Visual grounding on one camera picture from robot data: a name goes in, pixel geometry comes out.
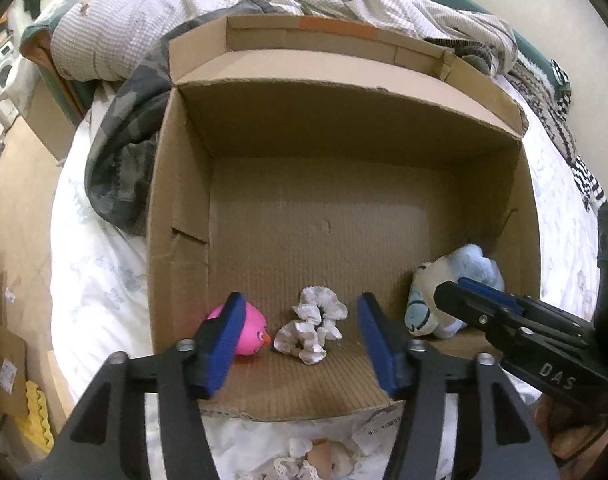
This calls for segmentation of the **person's right hand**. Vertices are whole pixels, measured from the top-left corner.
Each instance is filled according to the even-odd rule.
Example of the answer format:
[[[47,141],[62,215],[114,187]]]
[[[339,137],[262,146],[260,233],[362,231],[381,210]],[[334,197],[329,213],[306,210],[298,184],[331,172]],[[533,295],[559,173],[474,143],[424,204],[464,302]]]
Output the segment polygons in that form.
[[[600,453],[608,443],[608,428],[601,422],[581,422],[571,409],[542,394],[534,404],[534,419],[550,452],[560,460],[572,460],[595,446]]]

